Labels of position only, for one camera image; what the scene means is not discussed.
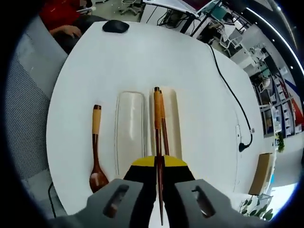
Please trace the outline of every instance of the chair backrest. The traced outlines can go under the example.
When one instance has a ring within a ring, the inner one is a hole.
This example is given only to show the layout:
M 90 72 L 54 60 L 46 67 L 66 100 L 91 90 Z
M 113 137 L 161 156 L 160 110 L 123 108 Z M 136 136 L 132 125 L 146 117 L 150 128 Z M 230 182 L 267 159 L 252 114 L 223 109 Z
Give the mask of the chair backrest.
M 48 168 L 48 107 L 66 58 L 40 17 L 34 18 L 16 47 L 5 95 L 8 145 L 21 179 Z

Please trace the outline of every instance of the spoon handle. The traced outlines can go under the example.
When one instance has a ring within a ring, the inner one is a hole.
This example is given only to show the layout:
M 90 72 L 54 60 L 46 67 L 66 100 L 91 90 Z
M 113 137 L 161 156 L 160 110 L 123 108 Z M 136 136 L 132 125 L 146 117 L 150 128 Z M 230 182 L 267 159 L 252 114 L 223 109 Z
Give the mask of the spoon handle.
M 99 135 L 99 126 L 101 119 L 101 106 L 94 105 L 93 108 L 93 123 L 92 123 L 92 140 L 93 140 L 93 159 L 94 167 L 93 171 L 101 171 L 98 161 L 98 135 Z

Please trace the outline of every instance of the red shirt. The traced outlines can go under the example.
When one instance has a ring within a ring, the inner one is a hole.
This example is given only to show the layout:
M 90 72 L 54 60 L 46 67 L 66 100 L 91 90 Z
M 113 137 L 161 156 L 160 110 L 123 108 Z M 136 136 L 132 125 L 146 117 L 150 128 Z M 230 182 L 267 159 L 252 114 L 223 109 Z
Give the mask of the red shirt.
M 48 30 L 63 25 L 72 25 L 79 17 L 79 0 L 47 0 L 40 12 L 40 17 Z

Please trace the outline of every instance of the hand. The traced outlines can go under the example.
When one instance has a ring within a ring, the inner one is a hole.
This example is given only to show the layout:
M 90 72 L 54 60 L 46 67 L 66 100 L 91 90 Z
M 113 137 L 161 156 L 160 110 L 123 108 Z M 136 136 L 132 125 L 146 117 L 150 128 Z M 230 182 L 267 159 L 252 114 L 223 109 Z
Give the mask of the hand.
M 72 25 L 64 25 L 62 26 L 62 31 L 66 33 L 67 35 L 70 35 L 71 37 L 75 38 L 75 35 L 78 37 L 81 37 L 81 31 L 76 26 Z

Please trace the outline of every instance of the white tray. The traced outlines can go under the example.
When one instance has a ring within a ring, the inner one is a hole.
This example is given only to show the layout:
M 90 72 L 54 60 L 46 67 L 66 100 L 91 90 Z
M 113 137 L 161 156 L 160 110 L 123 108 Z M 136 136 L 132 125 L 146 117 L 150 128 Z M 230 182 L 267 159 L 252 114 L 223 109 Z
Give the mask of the white tray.
M 147 117 L 145 97 L 138 92 L 121 92 L 115 119 L 115 164 L 123 178 L 132 162 L 146 156 Z

